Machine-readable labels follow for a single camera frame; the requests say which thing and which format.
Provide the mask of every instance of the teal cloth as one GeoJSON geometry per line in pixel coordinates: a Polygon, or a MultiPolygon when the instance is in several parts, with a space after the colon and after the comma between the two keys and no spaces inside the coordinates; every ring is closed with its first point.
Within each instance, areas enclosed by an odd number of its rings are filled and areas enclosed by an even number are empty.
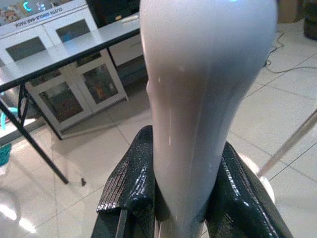
{"type": "Polygon", "coordinates": [[[0,148],[0,166],[8,163],[11,151],[11,144],[7,144],[0,148]]]}

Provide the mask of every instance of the black table leg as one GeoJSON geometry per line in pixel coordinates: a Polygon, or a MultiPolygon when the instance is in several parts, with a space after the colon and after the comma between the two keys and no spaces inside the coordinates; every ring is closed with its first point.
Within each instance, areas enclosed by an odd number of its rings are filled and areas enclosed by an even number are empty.
{"type": "Polygon", "coordinates": [[[41,149],[41,147],[36,143],[36,141],[31,137],[29,132],[24,128],[23,124],[21,124],[16,117],[6,108],[6,106],[0,100],[0,110],[6,114],[6,116],[10,119],[10,121],[16,126],[19,132],[30,142],[33,148],[42,156],[45,162],[51,167],[51,169],[57,174],[57,176],[64,182],[64,184],[68,183],[68,179],[62,174],[62,172],[56,167],[53,161],[47,156],[47,154],[41,149]]]}

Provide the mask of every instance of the floor tile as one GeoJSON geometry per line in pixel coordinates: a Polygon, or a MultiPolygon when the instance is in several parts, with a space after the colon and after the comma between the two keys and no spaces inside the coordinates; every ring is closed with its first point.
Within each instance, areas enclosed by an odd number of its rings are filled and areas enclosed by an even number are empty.
{"type": "Polygon", "coordinates": [[[60,156],[54,161],[69,179],[69,184],[64,185],[55,176],[56,199],[61,204],[57,210],[103,187],[127,149],[128,144],[117,128],[55,142],[54,151],[60,156]]]}
{"type": "Polygon", "coordinates": [[[317,183],[291,168],[271,180],[275,204],[294,238],[317,234],[317,183]]]}
{"type": "Polygon", "coordinates": [[[62,134],[64,138],[69,138],[78,135],[85,135],[87,133],[100,131],[103,129],[110,129],[112,127],[115,127],[115,124],[110,118],[108,112],[106,110],[102,110],[94,114],[92,117],[66,129],[62,134]]]}
{"type": "Polygon", "coordinates": [[[145,84],[129,96],[129,101],[122,101],[107,111],[129,143],[142,127],[152,124],[145,84]]]}
{"type": "MultiPolygon", "coordinates": [[[[32,131],[31,136],[46,154],[49,157],[52,157],[50,129],[47,126],[41,126],[32,131]]],[[[25,174],[29,174],[39,167],[46,165],[43,158],[24,137],[12,141],[11,144],[12,149],[9,163],[6,168],[6,174],[0,177],[0,184],[2,181],[13,182],[25,174]]]]}
{"type": "Polygon", "coordinates": [[[254,92],[258,91],[260,88],[262,88],[264,85],[263,84],[260,84],[260,83],[257,83],[257,82],[254,82],[249,91],[247,92],[246,96],[245,97],[248,97],[250,96],[251,94],[253,94],[254,92]]]}
{"type": "Polygon", "coordinates": [[[206,231],[207,231],[207,226],[206,226],[206,224],[204,223],[203,233],[205,233],[206,231]]]}
{"type": "MultiPolygon", "coordinates": [[[[310,57],[309,59],[299,64],[297,67],[317,67],[317,55],[310,57]]],[[[299,68],[299,69],[296,69],[295,71],[317,73],[317,69],[315,68],[299,68]]]]}
{"type": "Polygon", "coordinates": [[[312,56],[317,53],[317,41],[308,39],[304,36],[303,29],[304,21],[300,21],[290,27],[283,30],[280,26],[280,30],[285,32],[280,41],[284,44],[283,48],[278,49],[277,53],[285,53],[297,56],[312,56]]]}
{"type": "Polygon", "coordinates": [[[317,99],[317,70],[294,70],[277,78],[268,86],[317,99]]]}
{"type": "Polygon", "coordinates": [[[57,215],[60,238],[88,238],[97,218],[96,208],[103,188],[57,215]]]}
{"type": "Polygon", "coordinates": [[[317,182],[317,145],[301,155],[291,167],[306,174],[317,182]]]}
{"type": "Polygon", "coordinates": [[[16,238],[27,233],[19,225],[21,218],[20,202],[16,194],[8,189],[0,188],[0,236],[2,238],[16,238]]]}
{"type": "MultiPolygon", "coordinates": [[[[271,65],[267,67],[273,71],[283,71],[289,68],[293,68],[298,64],[302,63],[308,57],[304,56],[291,56],[287,54],[278,54],[274,53],[269,56],[269,60],[271,61],[271,65]]],[[[268,84],[272,82],[277,77],[281,76],[284,73],[272,73],[269,72],[266,67],[262,68],[258,77],[256,78],[257,83],[268,84]]]]}
{"type": "Polygon", "coordinates": [[[209,238],[208,232],[203,233],[201,237],[202,237],[202,238],[209,238]]]}
{"type": "MultiPolygon", "coordinates": [[[[234,135],[231,132],[228,135],[227,141],[233,146],[233,148],[239,154],[247,156],[254,163],[256,163],[256,165],[260,168],[271,158],[271,156],[268,153],[262,151],[261,149],[255,147],[254,145],[241,139],[240,137],[234,135]]],[[[286,167],[286,164],[284,164],[282,162],[278,162],[264,176],[270,180],[272,177],[274,177],[276,174],[278,174],[285,167],[286,167]]]]}
{"type": "Polygon", "coordinates": [[[58,226],[57,218],[53,217],[44,224],[36,227],[33,233],[28,233],[22,238],[57,238],[58,226]]]}
{"type": "MultiPolygon", "coordinates": [[[[231,131],[273,155],[316,107],[315,100],[263,87],[243,100],[231,131]]],[[[303,138],[292,149],[290,157],[296,158],[301,155],[314,144],[314,140],[316,137],[303,138]]]]}
{"type": "Polygon", "coordinates": [[[21,214],[20,217],[27,227],[33,229],[55,216],[53,172],[49,167],[42,166],[31,174],[1,187],[15,196],[18,204],[16,213],[21,214]]]}

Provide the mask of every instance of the cabinet drawer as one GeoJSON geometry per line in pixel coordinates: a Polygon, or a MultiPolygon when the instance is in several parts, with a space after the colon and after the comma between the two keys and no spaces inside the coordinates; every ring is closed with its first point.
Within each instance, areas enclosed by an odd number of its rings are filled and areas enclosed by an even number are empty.
{"type": "Polygon", "coordinates": [[[140,35],[131,37],[109,47],[116,66],[143,55],[140,35]]]}

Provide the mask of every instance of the white table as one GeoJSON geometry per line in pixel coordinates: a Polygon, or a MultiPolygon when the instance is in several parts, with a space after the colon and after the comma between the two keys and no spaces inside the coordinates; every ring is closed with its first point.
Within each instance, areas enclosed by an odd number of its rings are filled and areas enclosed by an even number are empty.
{"type": "Polygon", "coordinates": [[[20,86],[18,105],[19,118],[17,119],[1,100],[0,110],[7,115],[20,133],[30,142],[34,149],[42,156],[46,163],[65,184],[68,183],[68,179],[62,174],[23,126],[27,112],[27,102],[31,100],[29,94],[25,90],[25,83],[42,74],[74,62],[79,58],[86,57],[122,40],[135,36],[139,34],[139,32],[140,25],[138,19],[126,23],[117,21],[0,68],[0,93],[10,88],[20,86]],[[22,99],[24,98],[26,99],[26,106],[22,103],[22,99]]]}

